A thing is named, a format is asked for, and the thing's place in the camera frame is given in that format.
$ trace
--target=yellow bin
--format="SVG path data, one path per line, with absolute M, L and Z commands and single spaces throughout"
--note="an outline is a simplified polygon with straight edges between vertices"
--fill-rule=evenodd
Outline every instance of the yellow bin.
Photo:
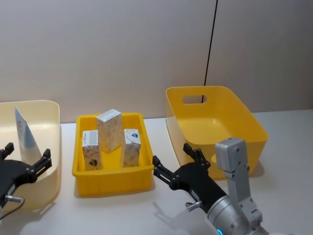
M 102 151 L 102 170 L 85 170 L 82 135 L 83 131 L 97 129 L 97 116 L 80 116 L 76 122 L 72 174 L 76 177 L 78 193 L 83 197 L 89 197 L 108 193 L 124 193 L 150 189 L 153 169 L 152 150 L 141 114 L 122 114 L 123 128 L 133 128 L 139 131 L 141 148 L 138 166 L 121 168 L 121 147 L 118 147 L 109 154 Z
M 217 168 L 215 144 L 229 137 L 246 141 L 250 174 L 254 171 L 268 135 L 249 109 L 228 88 L 221 86 L 172 87 L 167 89 L 166 124 L 180 165 L 192 161 L 182 148 L 185 142 L 201 148 L 211 162 L 213 179 L 224 178 Z M 201 103 L 199 97 L 205 96 Z M 186 97 L 198 103 L 184 103 Z

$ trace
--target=white table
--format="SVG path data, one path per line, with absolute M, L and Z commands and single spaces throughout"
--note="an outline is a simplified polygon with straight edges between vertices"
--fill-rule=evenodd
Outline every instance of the white table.
M 269 133 L 255 176 L 250 179 L 254 200 L 270 232 L 309 235 L 313 213 L 313 110 L 256 113 Z M 153 153 L 170 170 L 178 168 L 164 118 L 145 120 Z M 39 211 L 21 211 L 3 220 L 1 235 L 210 235 L 198 209 L 184 191 L 171 191 L 154 178 L 152 191 L 77 198 L 71 174 L 75 124 L 62 124 L 62 183 L 55 202 Z M 226 189 L 226 182 L 219 185 Z

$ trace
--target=tissue box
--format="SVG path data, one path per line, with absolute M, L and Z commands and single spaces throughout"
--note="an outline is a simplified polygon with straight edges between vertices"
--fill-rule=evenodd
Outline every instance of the tissue box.
M 83 132 L 83 153 L 86 170 L 102 169 L 97 130 Z
M 111 109 L 96 118 L 99 132 L 99 147 L 107 153 L 122 144 L 122 114 Z
M 140 136 L 137 129 L 125 129 L 122 143 L 121 166 L 138 166 L 140 153 Z

